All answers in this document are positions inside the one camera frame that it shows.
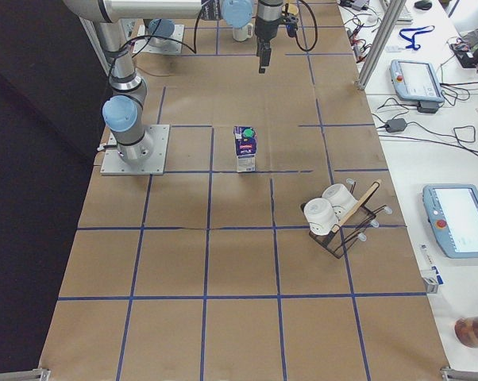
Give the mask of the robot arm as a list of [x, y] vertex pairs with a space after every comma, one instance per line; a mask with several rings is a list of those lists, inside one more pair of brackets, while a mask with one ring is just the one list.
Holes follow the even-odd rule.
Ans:
[[175, 32], [175, 24], [173, 20], [155, 18], [152, 19], [146, 27], [146, 34], [150, 36], [148, 38], [148, 44], [155, 47], [161, 47], [169, 42], [169, 37], [172, 37]]
[[154, 139], [141, 125], [147, 85], [137, 73], [130, 46], [120, 20], [196, 19], [224, 20], [236, 29], [255, 19], [259, 72], [269, 65], [270, 42], [282, 23], [282, 1], [66, 1], [75, 15], [93, 23], [100, 48], [109, 64], [113, 97], [105, 102], [102, 115], [116, 142], [118, 156], [126, 164], [143, 162], [152, 156]]

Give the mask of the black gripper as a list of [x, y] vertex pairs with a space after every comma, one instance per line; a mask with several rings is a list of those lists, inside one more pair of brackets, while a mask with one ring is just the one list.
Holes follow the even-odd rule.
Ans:
[[254, 33], [260, 74], [264, 74], [270, 64], [270, 42], [276, 37], [279, 24], [282, 21], [282, 6], [283, 2], [280, 0], [259, 0], [257, 2]]

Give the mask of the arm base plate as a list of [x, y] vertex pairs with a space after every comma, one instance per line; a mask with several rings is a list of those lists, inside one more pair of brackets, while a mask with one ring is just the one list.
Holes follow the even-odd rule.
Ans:
[[177, 24], [171, 36], [165, 39], [155, 37], [152, 42], [148, 42], [144, 52], [159, 55], [179, 55], [182, 52], [183, 35], [184, 26]]
[[133, 146], [120, 145], [110, 133], [102, 158], [102, 175], [162, 175], [170, 125], [144, 125], [143, 139]]

